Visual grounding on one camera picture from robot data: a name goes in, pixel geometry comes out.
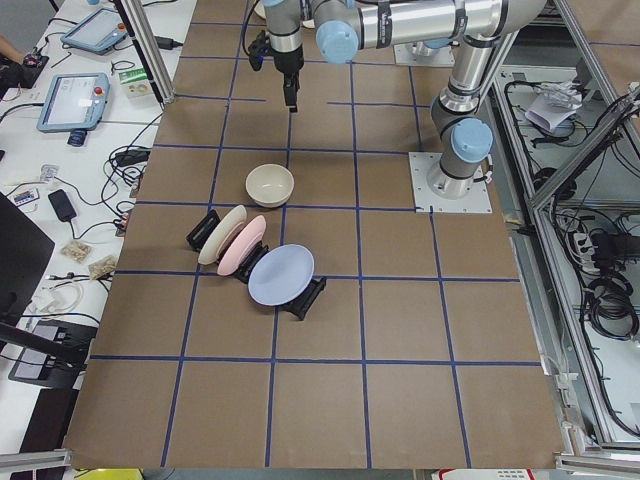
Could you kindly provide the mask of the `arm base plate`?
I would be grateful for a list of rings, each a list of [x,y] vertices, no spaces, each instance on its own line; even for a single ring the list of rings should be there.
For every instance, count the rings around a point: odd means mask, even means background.
[[[477,166],[473,177],[454,179],[445,175],[438,152],[410,152],[409,165],[417,213],[491,214],[488,185]]]
[[[455,62],[450,42],[437,48],[424,42],[398,44],[394,56],[397,65],[405,66],[451,68]]]

